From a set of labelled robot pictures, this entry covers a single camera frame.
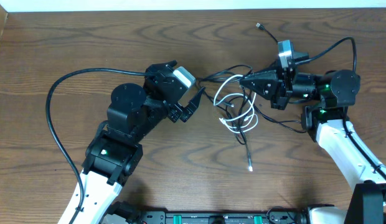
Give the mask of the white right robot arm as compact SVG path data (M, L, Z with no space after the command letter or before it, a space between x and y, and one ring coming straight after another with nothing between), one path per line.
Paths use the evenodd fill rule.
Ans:
M302 128L333 159L353 191L349 208L333 205L307 207L297 223L386 223L386 166L360 139L347 110L355 104L360 76L355 70L331 70L324 75L301 73L298 66L312 59L288 50L268 68L240 80L241 86L286 108L290 98L315 100L303 107Z

